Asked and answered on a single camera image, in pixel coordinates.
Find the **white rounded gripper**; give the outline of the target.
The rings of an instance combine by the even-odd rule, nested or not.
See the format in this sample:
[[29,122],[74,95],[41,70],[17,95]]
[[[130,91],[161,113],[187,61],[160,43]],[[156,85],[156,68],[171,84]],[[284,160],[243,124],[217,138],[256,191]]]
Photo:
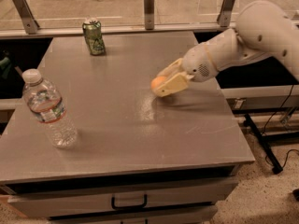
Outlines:
[[158,97],[165,97],[187,89],[191,79],[196,82],[204,82],[212,79],[218,73],[206,43],[200,43],[186,52],[183,61],[182,58],[179,58],[158,73],[159,77],[166,77],[166,81],[153,93]]

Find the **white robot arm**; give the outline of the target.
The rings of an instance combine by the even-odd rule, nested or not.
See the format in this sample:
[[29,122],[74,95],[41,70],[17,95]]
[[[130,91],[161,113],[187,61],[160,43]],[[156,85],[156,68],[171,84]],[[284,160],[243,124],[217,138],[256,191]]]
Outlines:
[[165,97],[187,89],[192,81],[205,82],[225,69],[270,56],[299,78],[298,40],[298,27],[280,7],[254,1],[239,13],[234,28],[189,49],[158,73],[150,87],[156,96]]

